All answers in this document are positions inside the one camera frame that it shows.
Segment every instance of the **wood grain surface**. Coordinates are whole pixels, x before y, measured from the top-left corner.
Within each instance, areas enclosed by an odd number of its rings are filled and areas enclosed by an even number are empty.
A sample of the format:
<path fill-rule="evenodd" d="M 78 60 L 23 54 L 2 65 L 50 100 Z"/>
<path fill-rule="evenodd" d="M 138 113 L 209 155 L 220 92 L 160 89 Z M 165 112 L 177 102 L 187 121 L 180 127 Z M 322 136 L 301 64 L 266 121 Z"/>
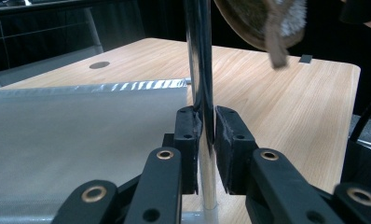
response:
<path fill-rule="evenodd" d="M 264 52 L 213 47 L 213 101 L 238 111 L 260 147 L 279 150 L 310 184 L 332 192 L 340 179 L 360 68 L 288 60 L 287 68 L 275 71 Z M 110 64 L 89 68 L 97 62 Z M 189 77 L 186 43 L 148 38 L 2 89 L 183 77 Z M 244 197 L 226 195 L 216 175 L 220 223 L 250 223 Z M 200 196 L 184 196 L 184 211 L 201 208 Z"/>

